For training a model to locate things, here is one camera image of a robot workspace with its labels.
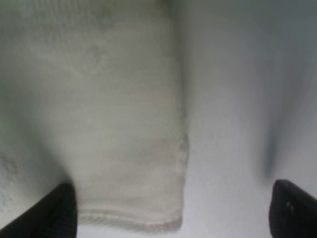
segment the gray surface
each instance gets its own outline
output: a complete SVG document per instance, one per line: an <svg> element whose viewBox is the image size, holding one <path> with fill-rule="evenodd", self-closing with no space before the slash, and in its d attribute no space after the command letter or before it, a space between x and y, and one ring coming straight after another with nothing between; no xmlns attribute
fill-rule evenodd
<svg viewBox="0 0 317 238"><path fill-rule="evenodd" d="M282 33L275 39L281 43L272 44L278 42L272 40L276 30L263 30L245 8L233 2L192 0L188 7L191 151L184 222L178 233L162 237L268 238L268 207L276 178L290 179L317 196L315 41L311 40L311 28L317 21L305 14L295 18L278 31ZM248 12L266 24L263 19L270 16L267 7L263 15L256 7ZM286 62L285 67L279 67L280 59ZM289 93L287 72L293 70L294 75L296 65L304 60L306 73L294 76L294 81L303 80L304 86L298 94ZM267 67L272 61L277 70ZM300 103L296 101L288 115L283 105L295 96ZM265 152L272 131L278 134L278 150L274 173L268 176L264 173ZM146 236L80 227L78 237Z"/></svg>

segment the white cloth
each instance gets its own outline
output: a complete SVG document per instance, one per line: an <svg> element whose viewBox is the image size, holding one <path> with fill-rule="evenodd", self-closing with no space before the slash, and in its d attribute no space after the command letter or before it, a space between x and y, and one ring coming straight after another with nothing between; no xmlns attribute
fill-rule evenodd
<svg viewBox="0 0 317 238"><path fill-rule="evenodd" d="M3 206L0 225L68 175L81 223L179 228L187 145L168 7L158 0L4 0L0 31L3 120L23 124L23 143L36 141L31 150L40 158L9 156L26 171L16 183L37 186L23 197L36 190L28 204L12 198ZM21 168L38 162L40 178ZM39 181L51 169L47 184Z"/></svg>

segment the white towel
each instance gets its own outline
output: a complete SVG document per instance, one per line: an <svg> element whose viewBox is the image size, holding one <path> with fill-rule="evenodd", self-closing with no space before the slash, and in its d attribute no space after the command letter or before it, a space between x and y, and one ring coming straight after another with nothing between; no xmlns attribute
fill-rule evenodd
<svg viewBox="0 0 317 238"><path fill-rule="evenodd" d="M2 118L23 145L2 142L20 174L1 170L2 195L32 187L0 202L0 226L68 175L81 223L179 228L187 144L166 3L2 0L0 31Z"/></svg>

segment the white fabric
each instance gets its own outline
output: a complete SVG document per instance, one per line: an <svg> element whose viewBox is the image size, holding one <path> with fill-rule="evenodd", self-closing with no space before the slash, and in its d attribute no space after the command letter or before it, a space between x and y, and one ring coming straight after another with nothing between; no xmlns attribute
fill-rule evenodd
<svg viewBox="0 0 317 238"><path fill-rule="evenodd" d="M21 168L38 161L10 155L17 173L26 171L16 183L41 186L23 196L29 203L14 198L3 206L9 210L0 225L68 175L81 223L178 228L187 146L168 7L158 0L4 0L0 31L3 120L22 124L19 133L26 128L26 147L37 141L39 175L54 171L39 181Z"/></svg>

